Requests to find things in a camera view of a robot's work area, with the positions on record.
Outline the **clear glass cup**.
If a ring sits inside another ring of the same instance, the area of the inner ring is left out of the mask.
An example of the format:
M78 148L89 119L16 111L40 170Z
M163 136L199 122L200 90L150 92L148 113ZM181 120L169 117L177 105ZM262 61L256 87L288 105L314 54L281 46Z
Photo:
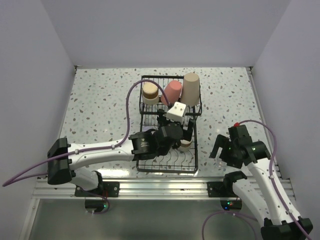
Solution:
M219 169L224 169L226 166L227 166L227 164L225 162L223 162L222 160L217 161L217 167Z

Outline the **steel cup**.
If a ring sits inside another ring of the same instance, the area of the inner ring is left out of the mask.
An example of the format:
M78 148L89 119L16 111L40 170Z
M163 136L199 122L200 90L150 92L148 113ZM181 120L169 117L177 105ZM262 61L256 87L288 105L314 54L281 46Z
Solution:
M178 147L178 150L181 152L188 152L191 149L192 146L192 141L188 141L188 140L181 140L180 141L180 146Z

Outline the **purple plastic cup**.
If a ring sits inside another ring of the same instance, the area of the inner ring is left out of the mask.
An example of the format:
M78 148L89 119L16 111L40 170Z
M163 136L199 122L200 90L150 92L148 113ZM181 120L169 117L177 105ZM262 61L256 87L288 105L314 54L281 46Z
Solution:
M155 132L156 131L156 129L155 128L151 128L151 129L148 129L148 130L146 130L146 131L144 131L145 133L153 133L153 132Z

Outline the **red pink plastic cup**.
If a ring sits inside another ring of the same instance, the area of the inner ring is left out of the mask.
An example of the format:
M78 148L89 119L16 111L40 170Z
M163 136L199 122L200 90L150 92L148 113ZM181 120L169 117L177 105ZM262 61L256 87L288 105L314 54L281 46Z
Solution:
M179 100L182 91L182 84L177 80L172 80L164 89L164 93L170 104L174 104Z

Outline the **beige plastic cup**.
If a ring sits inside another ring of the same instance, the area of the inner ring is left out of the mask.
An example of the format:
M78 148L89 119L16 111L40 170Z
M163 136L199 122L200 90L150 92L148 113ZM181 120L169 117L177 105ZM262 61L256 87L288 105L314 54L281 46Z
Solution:
M191 72L183 77L180 102L190 107L197 105L200 101L200 77Z

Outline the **steel cup cork base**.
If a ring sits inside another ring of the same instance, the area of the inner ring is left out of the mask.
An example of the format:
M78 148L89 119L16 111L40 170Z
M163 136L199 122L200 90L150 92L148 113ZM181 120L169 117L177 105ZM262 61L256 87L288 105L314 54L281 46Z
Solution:
M159 88L151 82L142 85L142 100L147 105L155 105L159 102Z

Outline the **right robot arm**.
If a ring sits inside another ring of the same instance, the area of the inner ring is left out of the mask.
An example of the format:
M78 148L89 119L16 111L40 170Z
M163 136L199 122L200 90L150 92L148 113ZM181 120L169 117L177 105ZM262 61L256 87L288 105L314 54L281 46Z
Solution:
M217 135L210 158L219 157L237 171L227 173L221 188L207 184L218 196L238 197L260 225L264 240L306 240L313 229L286 194L273 169L274 154L262 141L253 141L247 127L236 123L229 136Z

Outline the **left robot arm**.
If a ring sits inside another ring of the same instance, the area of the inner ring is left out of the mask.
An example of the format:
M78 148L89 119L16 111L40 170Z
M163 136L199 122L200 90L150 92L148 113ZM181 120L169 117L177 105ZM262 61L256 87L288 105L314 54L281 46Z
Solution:
M171 149L177 149L182 141L190 141L196 121L188 120L184 128L184 113L160 109L157 112L157 128L140 131L122 140L97 144L68 143L59 138L47 152L47 183L62 185L72 183L92 196L104 193L102 175L90 171L87 166L113 161L143 161L166 156Z

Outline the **aluminium mounting rail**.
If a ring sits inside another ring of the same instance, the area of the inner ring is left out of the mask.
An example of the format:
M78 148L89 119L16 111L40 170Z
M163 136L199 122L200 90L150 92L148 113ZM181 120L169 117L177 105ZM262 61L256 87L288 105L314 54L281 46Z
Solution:
M116 200L207 200L208 182L221 182L222 177L184 178L110 178L105 182L118 182ZM31 197L33 199L74 199L75 185L49 185L38 179Z

